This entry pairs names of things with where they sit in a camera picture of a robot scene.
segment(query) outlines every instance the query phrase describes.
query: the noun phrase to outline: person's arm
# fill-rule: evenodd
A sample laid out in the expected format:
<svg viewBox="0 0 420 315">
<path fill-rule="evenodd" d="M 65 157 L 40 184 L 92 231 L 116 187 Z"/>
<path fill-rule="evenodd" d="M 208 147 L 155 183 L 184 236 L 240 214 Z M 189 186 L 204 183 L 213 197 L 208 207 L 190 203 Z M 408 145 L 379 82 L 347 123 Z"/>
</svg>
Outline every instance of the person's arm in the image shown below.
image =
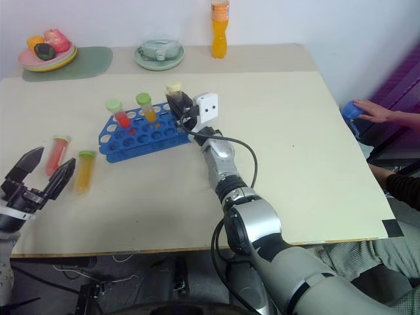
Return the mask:
<svg viewBox="0 0 420 315">
<path fill-rule="evenodd" d="M 420 114 L 389 110 L 368 100 L 355 100 L 354 105 L 365 111 L 365 114 L 359 115 L 360 119 L 372 123 L 397 123 L 420 131 Z"/>
<path fill-rule="evenodd" d="M 420 178 L 396 174 L 372 164 L 369 167 L 382 189 L 420 211 Z"/>
<path fill-rule="evenodd" d="M 376 178 L 376 181 L 379 183 L 379 186 L 382 189 L 387 189 L 387 179 L 391 175 L 395 174 L 394 172 L 384 169 L 382 167 L 378 167 L 376 165 L 368 164 L 370 167 L 370 170 L 373 173 L 373 176 Z"/>
</svg>

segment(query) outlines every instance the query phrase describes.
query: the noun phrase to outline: test tube with red liquid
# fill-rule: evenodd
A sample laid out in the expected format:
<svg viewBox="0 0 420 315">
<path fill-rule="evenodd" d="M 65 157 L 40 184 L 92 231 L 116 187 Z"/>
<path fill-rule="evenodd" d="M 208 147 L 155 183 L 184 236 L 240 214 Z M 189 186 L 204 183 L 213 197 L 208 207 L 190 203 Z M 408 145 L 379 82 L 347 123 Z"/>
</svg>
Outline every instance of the test tube with red liquid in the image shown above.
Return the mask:
<svg viewBox="0 0 420 315">
<path fill-rule="evenodd" d="M 45 171 L 48 176 L 54 174 L 54 172 L 60 166 L 62 158 L 66 153 L 66 149 L 68 147 L 68 143 L 70 142 L 70 137 L 68 136 L 55 136 L 54 137 L 54 144 L 52 146 L 52 150 L 48 157 L 47 166 Z"/>
<path fill-rule="evenodd" d="M 123 105 L 120 100 L 111 99 L 106 102 L 106 108 L 113 113 L 115 120 L 123 128 L 128 128 L 131 126 L 131 120 L 128 118 L 127 114 L 123 111 Z"/>
</svg>

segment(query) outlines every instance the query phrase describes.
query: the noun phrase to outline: blue cup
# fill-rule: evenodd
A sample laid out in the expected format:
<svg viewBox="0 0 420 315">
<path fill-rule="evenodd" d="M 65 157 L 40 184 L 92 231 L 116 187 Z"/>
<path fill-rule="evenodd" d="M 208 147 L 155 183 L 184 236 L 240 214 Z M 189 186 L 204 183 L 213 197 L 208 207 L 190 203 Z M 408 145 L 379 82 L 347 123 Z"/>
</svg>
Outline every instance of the blue cup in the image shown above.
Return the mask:
<svg viewBox="0 0 420 315">
<path fill-rule="evenodd" d="M 353 104 L 353 101 L 351 100 L 344 106 L 344 108 L 341 110 L 341 115 L 343 115 L 345 118 L 349 119 L 356 119 L 361 114 L 363 114 L 363 109 L 357 107 Z"/>
</svg>

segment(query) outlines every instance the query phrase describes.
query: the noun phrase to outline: green plate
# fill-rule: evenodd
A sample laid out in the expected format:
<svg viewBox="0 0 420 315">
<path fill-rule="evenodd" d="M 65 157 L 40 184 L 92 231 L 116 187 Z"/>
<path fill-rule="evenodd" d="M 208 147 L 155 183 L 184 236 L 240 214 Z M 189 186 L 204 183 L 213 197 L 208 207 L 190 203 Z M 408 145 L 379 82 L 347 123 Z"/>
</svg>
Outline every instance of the green plate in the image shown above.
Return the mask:
<svg viewBox="0 0 420 315">
<path fill-rule="evenodd" d="M 175 66 L 178 66 L 183 58 L 184 58 L 184 48 L 182 46 L 179 47 L 179 53 L 177 57 L 175 57 L 174 59 L 164 60 L 164 61 L 157 61 L 157 60 L 149 59 L 148 57 L 140 55 L 140 53 L 138 52 L 138 48 L 134 50 L 135 62 L 137 62 L 137 64 L 139 64 L 143 68 L 147 70 L 152 70 L 152 71 L 163 71 L 163 70 L 171 69 Z"/>
</svg>

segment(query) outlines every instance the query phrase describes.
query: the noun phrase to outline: bottle cap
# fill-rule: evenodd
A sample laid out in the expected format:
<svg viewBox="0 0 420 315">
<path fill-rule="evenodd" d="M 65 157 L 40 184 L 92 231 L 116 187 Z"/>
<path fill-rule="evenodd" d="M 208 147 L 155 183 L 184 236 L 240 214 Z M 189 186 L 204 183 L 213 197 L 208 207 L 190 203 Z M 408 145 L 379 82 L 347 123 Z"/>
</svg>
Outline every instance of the bottle cap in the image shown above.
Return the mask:
<svg viewBox="0 0 420 315">
<path fill-rule="evenodd" d="M 121 103 L 120 100 L 117 100 L 116 98 L 112 98 L 105 103 L 105 106 L 107 110 L 115 113 L 119 111 L 120 109 L 122 109 L 123 104 Z"/>
<path fill-rule="evenodd" d="M 147 105 L 151 103 L 152 99 L 150 98 L 150 95 L 147 93 L 140 93 L 136 96 L 136 101 L 138 105 Z"/>
<path fill-rule="evenodd" d="M 79 156 L 93 156 L 93 157 L 95 157 L 95 151 L 82 150 L 82 151 L 79 152 Z"/>
<path fill-rule="evenodd" d="M 166 91 L 168 92 L 178 92 L 182 90 L 181 82 L 174 82 L 171 84 L 166 84 Z"/>
<path fill-rule="evenodd" d="M 70 138 L 69 136 L 55 135 L 54 139 L 62 139 L 64 141 L 66 141 L 67 143 L 69 143 L 72 138 Z"/>
</svg>

